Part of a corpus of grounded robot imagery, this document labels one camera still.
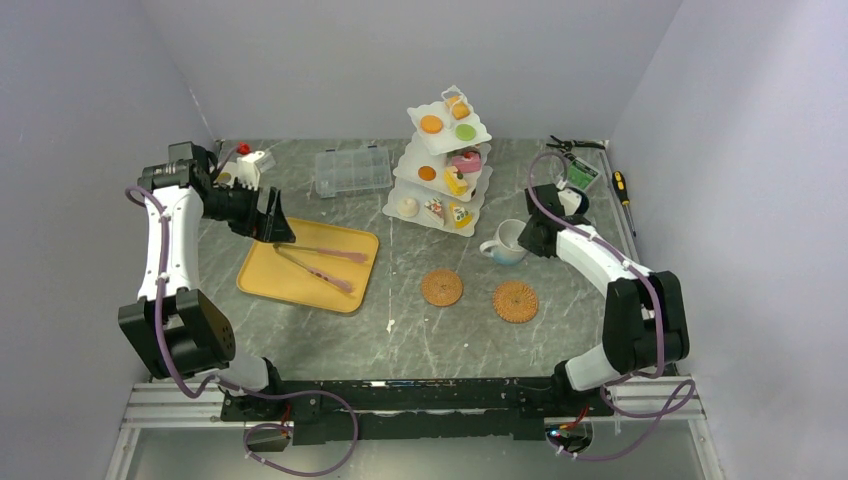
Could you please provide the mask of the white blue mug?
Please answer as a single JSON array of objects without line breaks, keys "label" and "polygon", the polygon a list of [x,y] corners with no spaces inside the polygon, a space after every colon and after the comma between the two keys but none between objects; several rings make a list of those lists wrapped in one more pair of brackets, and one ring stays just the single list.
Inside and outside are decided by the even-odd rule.
[{"label": "white blue mug", "polygon": [[479,252],[500,265],[512,266],[520,263],[528,253],[518,242],[525,227],[526,223],[522,220],[502,221],[493,237],[479,246]]}]

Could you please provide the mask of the yellow serving tray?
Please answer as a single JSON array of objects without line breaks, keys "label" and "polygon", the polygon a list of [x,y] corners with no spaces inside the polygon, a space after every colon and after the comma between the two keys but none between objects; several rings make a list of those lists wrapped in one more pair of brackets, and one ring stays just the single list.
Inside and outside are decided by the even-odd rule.
[{"label": "yellow serving tray", "polygon": [[370,232],[314,221],[291,218],[289,224],[296,234],[295,245],[355,251],[365,253],[364,264],[344,259],[296,251],[308,261],[323,263],[333,275],[353,285],[352,293],[337,288],[310,275],[304,269],[277,255],[273,246],[255,242],[238,274],[238,288],[248,294],[286,301],[337,313],[352,313],[363,302],[379,249],[378,237]]}]

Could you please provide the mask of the cream triangle cake slice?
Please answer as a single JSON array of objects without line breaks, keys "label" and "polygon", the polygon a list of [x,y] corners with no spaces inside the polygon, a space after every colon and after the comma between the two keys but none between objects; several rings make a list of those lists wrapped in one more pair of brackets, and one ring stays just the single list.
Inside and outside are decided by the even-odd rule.
[{"label": "cream triangle cake slice", "polygon": [[450,215],[456,229],[464,229],[473,221],[473,215],[466,207],[457,203],[450,204]]}]

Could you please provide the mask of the pink handled tongs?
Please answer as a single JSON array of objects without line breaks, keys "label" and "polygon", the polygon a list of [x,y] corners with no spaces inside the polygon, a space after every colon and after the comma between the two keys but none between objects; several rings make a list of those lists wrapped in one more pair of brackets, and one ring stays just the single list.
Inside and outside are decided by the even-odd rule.
[{"label": "pink handled tongs", "polygon": [[350,282],[331,274],[323,263],[318,261],[308,261],[306,258],[296,255],[295,252],[301,251],[313,253],[323,255],[324,257],[344,259],[348,262],[358,264],[364,264],[368,260],[368,256],[361,252],[307,247],[289,243],[275,243],[273,245],[273,250],[277,255],[304,269],[310,275],[315,276],[319,280],[322,280],[344,293],[352,293],[354,291],[353,285]]}]

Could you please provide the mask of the yellow cake piece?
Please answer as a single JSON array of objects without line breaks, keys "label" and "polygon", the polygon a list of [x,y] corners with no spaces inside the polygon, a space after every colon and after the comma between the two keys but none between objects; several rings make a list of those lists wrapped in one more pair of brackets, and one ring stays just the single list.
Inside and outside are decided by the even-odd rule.
[{"label": "yellow cake piece", "polygon": [[468,183],[464,174],[455,166],[444,169],[444,181],[452,196],[459,197],[468,191]]}]

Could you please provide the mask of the pink cake with cherry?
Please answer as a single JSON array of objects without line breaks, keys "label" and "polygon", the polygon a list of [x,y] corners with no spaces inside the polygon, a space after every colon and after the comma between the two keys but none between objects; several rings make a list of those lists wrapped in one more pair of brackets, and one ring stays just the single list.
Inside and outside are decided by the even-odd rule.
[{"label": "pink cake with cherry", "polygon": [[453,156],[451,165],[463,175],[478,172],[482,169],[483,162],[480,153],[476,150],[469,150],[459,155]]}]

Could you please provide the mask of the white triangle cake slice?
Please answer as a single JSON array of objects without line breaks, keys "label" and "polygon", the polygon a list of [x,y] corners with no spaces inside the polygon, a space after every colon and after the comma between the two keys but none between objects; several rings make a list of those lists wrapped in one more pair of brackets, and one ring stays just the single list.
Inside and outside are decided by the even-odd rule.
[{"label": "white triangle cake slice", "polygon": [[434,197],[427,200],[424,203],[424,213],[428,218],[433,220],[436,225],[443,226],[445,224],[445,214],[441,198]]}]

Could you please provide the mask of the white three-tier dessert stand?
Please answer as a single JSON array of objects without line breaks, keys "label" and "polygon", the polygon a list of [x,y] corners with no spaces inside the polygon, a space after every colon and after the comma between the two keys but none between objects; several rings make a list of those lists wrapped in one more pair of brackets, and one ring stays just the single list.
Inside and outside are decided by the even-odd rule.
[{"label": "white three-tier dessert stand", "polygon": [[[463,96],[468,106],[472,109],[470,116],[462,120],[455,120],[448,113],[444,101],[452,96]],[[492,135],[476,113],[474,106],[465,93],[456,85],[452,85],[441,92],[440,99],[429,104],[410,107],[407,113],[415,128],[414,134],[405,146],[397,165],[393,170],[394,187],[388,194],[388,201],[382,209],[382,213],[388,217],[417,224],[422,227],[436,229],[442,232],[471,237],[475,233],[475,226],[479,221],[485,194],[490,184],[493,168],[487,164],[491,151],[490,141]],[[443,130],[438,134],[424,133],[419,126],[420,118],[424,115],[436,115],[444,123]],[[477,130],[477,137],[469,142],[458,140],[454,134],[454,128],[462,123],[473,125]],[[452,166],[451,159],[469,150],[476,150],[482,157],[483,166],[478,172],[466,174],[468,191],[465,195],[452,196],[444,181],[444,169]],[[433,181],[422,181],[417,171],[422,166],[430,166],[437,172]],[[415,198],[419,203],[419,213],[414,218],[403,218],[396,211],[396,203],[404,197]],[[442,199],[445,214],[445,224],[438,226],[424,213],[424,203],[434,197]],[[450,204],[457,203],[466,207],[473,215],[472,223],[464,229],[456,229],[450,215]]]}]

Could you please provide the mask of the green round macaron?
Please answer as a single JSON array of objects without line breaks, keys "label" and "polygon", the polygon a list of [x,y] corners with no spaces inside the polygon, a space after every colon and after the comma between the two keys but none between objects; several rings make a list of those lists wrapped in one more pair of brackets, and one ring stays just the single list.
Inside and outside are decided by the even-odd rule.
[{"label": "green round macaron", "polygon": [[458,140],[469,142],[477,137],[477,130],[473,125],[462,123],[454,128],[454,134]]}]

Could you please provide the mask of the orange round cookie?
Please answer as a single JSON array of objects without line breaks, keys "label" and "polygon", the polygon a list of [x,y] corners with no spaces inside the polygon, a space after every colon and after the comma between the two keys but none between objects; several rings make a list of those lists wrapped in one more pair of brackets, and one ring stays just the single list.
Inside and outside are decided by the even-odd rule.
[{"label": "orange round cookie", "polygon": [[422,166],[418,169],[417,175],[422,181],[429,182],[437,177],[437,172],[430,166]]}]

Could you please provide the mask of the white round cupcake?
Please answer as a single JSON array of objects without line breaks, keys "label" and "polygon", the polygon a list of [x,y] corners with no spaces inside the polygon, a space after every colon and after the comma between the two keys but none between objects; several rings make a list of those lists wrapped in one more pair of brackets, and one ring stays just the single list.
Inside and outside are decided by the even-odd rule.
[{"label": "white round cupcake", "polygon": [[415,198],[401,198],[395,205],[397,213],[403,218],[414,218],[418,215],[420,207]]}]

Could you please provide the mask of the yellow square biscuit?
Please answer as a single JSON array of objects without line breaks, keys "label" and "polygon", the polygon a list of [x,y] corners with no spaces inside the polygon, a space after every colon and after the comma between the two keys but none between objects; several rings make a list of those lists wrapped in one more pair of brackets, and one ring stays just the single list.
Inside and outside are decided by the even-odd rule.
[{"label": "yellow square biscuit", "polygon": [[470,116],[472,109],[468,106],[463,96],[452,96],[444,101],[448,113],[455,120],[462,120]]}]

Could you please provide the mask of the tan waffle round cookie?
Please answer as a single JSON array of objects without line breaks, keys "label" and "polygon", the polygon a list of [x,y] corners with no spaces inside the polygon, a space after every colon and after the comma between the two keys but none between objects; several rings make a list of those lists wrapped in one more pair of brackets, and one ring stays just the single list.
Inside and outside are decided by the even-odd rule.
[{"label": "tan waffle round cookie", "polygon": [[424,115],[419,121],[420,129],[427,134],[438,134],[444,128],[444,123],[436,115]]}]

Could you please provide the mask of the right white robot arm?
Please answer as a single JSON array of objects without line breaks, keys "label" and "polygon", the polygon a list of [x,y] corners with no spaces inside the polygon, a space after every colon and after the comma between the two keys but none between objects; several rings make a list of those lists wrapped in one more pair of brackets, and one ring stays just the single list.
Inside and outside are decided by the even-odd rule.
[{"label": "right white robot arm", "polygon": [[604,297],[599,343],[554,369],[551,401],[574,415],[590,391],[629,375],[662,373],[686,358],[690,339],[681,284],[670,271],[653,271],[613,247],[581,215],[568,216],[554,184],[525,191],[529,220],[518,243],[542,258],[575,268]]}]

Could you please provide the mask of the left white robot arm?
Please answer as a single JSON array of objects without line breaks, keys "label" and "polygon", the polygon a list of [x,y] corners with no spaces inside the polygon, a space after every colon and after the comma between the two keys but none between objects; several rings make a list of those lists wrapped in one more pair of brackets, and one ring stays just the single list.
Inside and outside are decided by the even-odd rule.
[{"label": "left white robot arm", "polygon": [[125,194],[146,211],[146,266],[136,301],[118,313],[154,378],[172,379],[190,398],[210,383],[248,395],[248,407],[264,420],[285,411],[288,394],[269,360],[238,352],[230,321],[202,292],[199,227],[210,219],[266,245],[294,242],[279,190],[270,188],[266,207],[259,205],[259,180],[272,164],[264,150],[238,145],[220,159],[186,141],[169,146],[167,162],[144,168]]}]

